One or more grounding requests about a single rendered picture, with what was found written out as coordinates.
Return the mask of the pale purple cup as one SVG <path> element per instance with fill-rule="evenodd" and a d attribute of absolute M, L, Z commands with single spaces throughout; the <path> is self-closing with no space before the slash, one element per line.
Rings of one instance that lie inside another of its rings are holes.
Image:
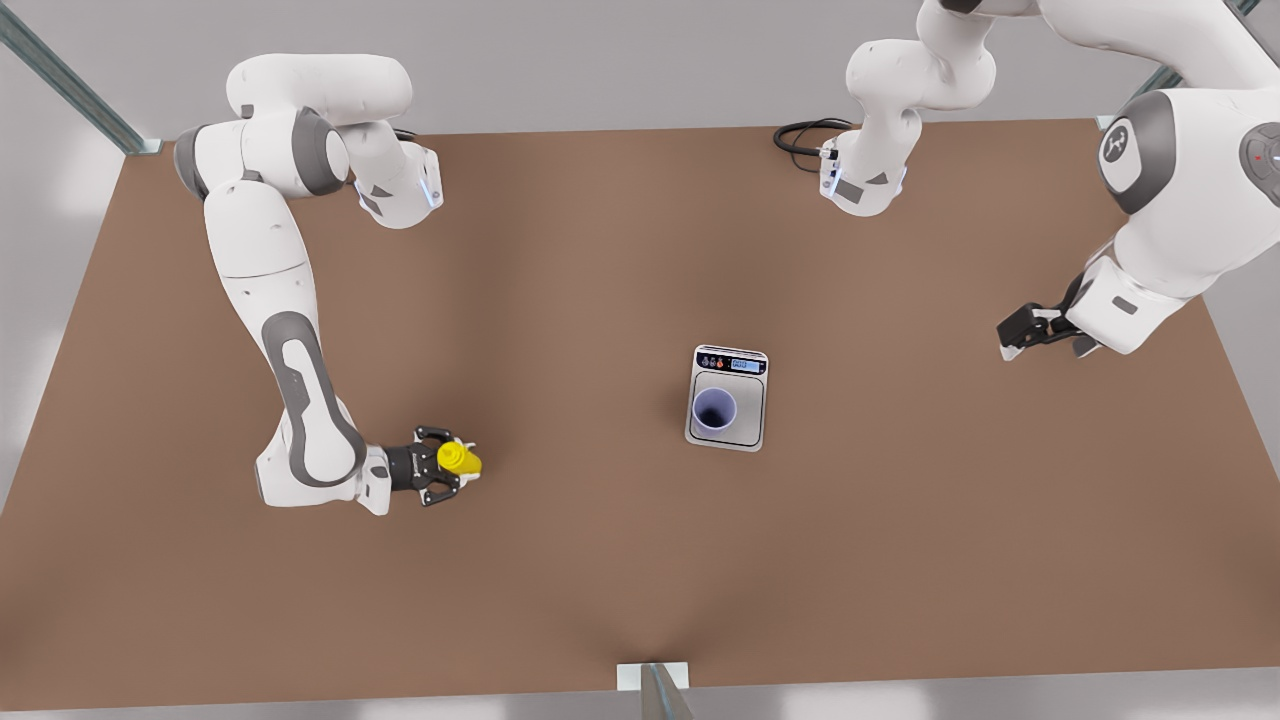
<path fill-rule="evenodd" d="M 730 391 L 722 387 L 707 387 L 692 398 L 692 428 L 700 437 L 718 437 L 735 423 L 737 410 L 736 398 Z"/>

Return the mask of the silver kitchen scale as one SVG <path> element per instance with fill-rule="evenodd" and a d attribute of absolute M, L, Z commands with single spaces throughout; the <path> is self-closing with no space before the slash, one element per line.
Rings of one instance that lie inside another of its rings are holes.
<path fill-rule="evenodd" d="M 769 359 L 756 351 L 712 345 L 695 347 L 684 434 L 687 442 L 707 447 L 756 452 L 764 439 Z M 700 437 L 692 428 L 694 396 L 707 387 L 722 387 L 736 398 L 735 423 L 721 436 Z"/>

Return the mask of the silver frame post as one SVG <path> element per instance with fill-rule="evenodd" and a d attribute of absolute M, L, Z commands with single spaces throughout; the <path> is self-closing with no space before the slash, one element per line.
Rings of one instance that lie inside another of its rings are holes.
<path fill-rule="evenodd" d="M 1239 17 L 1239 22 L 1249 29 L 1251 26 L 1245 19 L 1263 0 L 1221 0 L 1225 5 L 1230 6 Z M 1171 67 L 1160 67 L 1142 86 L 1139 86 L 1135 92 L 1125 101 L 1128 104 L 1133 99 L 1139 97 L 1153 90 L 1176 88 L 1183 85 L 1184 78 L 1176 73 Z M 1106 129 L 1114 120 L 1115 114 L 1097 115 L 1094 123 L 1100 131 Z"/>
<path fill-rule="evenodd" d="M 620 664 L 616 689 L 637 691 L 641 720 L 694 720 L 684 697 L 690 688 L 686 662 Z"/>
<path fill-rule="evenodd" d="M 97 132 L 129 156 L 157 155 L 160 138 L 142 137 L 65 61 L 0 0 L 0 44 L 76 109 Z"/>

